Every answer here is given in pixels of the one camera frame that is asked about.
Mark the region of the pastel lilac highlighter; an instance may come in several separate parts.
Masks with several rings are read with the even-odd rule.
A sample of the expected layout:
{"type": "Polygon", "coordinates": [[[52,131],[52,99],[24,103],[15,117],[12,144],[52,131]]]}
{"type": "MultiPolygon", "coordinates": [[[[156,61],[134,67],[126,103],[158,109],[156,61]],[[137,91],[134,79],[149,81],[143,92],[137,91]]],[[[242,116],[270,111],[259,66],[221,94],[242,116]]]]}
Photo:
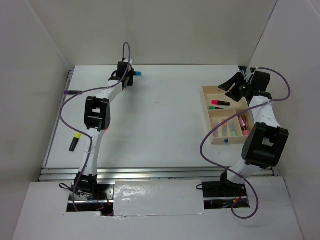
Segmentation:
{"type": "Polygon", "coordinates": [[[215,121],[214,124],[213,124],[213,128],[215,129],[215,131],[213,132],[213,136],[215,138],[219,137],[219,128],[217,127],[219,124],[220,124],[219,121],[215,121]]]}

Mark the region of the pink cap black highlighter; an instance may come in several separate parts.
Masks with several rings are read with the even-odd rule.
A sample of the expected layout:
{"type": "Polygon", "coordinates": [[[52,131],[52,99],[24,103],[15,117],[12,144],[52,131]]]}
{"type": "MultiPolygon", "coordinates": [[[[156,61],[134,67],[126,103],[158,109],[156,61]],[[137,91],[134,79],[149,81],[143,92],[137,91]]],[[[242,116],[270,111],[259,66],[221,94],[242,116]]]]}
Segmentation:
{"type": "Polygon", "coordinates": [[[221,100],[212,100],[211,103],[213,105],[218,105],[218,106],[230,106],[231,103],[228,101],[221,101],[221,100]]]}

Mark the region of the blue cap black highlighter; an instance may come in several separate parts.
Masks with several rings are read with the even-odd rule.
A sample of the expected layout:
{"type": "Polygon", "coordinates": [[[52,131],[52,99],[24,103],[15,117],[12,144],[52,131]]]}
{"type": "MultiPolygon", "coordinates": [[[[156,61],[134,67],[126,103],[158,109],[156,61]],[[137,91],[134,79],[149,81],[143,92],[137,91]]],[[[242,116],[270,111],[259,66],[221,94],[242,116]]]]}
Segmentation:
{"type": "Polygon", "coordinates": [[[135,76],[141,76],[141,75],[142,75],[142,73],[141,73],[140,71],[134,71],[133,74],[134,74],[135,76]]]}

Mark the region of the green cap black highlighter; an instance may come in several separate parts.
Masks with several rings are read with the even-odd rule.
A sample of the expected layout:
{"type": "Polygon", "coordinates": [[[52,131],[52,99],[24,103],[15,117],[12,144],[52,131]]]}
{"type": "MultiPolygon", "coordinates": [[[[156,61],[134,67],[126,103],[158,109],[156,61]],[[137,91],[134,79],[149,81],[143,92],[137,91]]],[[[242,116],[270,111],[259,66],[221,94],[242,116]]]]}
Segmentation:
{"type": "Polygon", "coordinates": [[[208,110],[224,110],[224,108],[216,107],[216,106],[209,106],[208,110]]]}

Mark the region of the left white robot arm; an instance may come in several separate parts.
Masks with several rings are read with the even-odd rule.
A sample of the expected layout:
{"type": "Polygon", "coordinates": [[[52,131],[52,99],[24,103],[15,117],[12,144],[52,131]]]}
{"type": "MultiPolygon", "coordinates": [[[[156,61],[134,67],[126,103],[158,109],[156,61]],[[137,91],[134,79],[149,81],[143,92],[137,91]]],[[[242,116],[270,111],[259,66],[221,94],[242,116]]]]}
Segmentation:
{"type": "Polygon", "coordinates": [[[95,96],[88,96],[85,101],[84,124],[90,139],[84,150],[83,166],[74,179],[74,187],[88,200],[94,199],[99,193],[98,156],[103,135],[111,123],[111,103],[126,87],[133,85],[135,71],[131,62],[128,58],[119,61],[117,70],[107,82],[107,89],[95,96]]]}

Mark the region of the pastel orange cap highlighter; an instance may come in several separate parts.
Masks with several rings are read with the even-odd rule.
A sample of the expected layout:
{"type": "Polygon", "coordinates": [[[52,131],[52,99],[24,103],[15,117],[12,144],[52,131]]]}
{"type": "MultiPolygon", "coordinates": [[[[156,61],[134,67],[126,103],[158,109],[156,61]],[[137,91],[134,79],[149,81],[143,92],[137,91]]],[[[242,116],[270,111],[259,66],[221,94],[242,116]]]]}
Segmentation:
{"type": "Polygon", "coordinates": [[[223,137],[227,137],[228,136],[228,123],[227,122],[225,122],[222,125],[222,135],[223,135],[223,137]]]}

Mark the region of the pastel green highlighter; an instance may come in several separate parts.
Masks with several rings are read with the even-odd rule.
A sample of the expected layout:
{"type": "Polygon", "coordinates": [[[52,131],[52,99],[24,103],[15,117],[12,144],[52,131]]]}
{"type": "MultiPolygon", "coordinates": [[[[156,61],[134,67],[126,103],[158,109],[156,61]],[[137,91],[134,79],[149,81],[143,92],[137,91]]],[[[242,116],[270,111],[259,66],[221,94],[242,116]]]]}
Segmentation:
{"type": "Polygon", "coordinates": [[[236,128],[235,128],[234,123],[230,122],[228,125],[229,125],[231,136],[236,137],[237,136],[237,132],[236,132],[236,128]]]}

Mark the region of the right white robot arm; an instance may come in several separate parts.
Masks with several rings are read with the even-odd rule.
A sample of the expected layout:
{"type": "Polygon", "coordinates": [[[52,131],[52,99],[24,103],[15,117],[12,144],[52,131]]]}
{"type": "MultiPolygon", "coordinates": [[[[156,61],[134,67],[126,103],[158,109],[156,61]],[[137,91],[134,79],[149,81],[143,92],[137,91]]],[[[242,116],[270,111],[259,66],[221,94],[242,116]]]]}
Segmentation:
{"type": "Polygon", "coordinates": [[[269,68],[252,68],[249,75],[238,72],[219,85],[232,100],[245,99],[254,120],[242,148],[241,160],[220,176],[218,190],[223,196],[240,189],[254,173],[276,167],[289,138],[289,131],[280,126],[274,115],[272,103],[275,99],[267,92],[269,72],[269,68]]]}

